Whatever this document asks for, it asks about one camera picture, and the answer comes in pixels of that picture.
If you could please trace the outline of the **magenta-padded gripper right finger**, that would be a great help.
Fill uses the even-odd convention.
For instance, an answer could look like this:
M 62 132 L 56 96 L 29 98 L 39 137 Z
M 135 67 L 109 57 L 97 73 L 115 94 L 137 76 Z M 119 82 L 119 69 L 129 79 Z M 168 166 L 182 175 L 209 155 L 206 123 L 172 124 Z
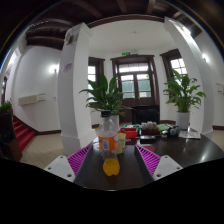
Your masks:
M 136 145 L 134 154 L 146 183 L 160 180 L 182 169 L 168 155 L 159 156 L 145 146 Z

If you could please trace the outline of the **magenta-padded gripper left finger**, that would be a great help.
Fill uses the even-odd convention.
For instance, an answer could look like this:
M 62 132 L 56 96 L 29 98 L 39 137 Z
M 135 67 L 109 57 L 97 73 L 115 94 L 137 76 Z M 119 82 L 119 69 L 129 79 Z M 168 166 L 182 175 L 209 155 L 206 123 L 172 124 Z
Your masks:
M 74 183 L 83 168 L 93 145 L 90 144 L 69 156 L 59 155 L 44 170 L 69 182 Z

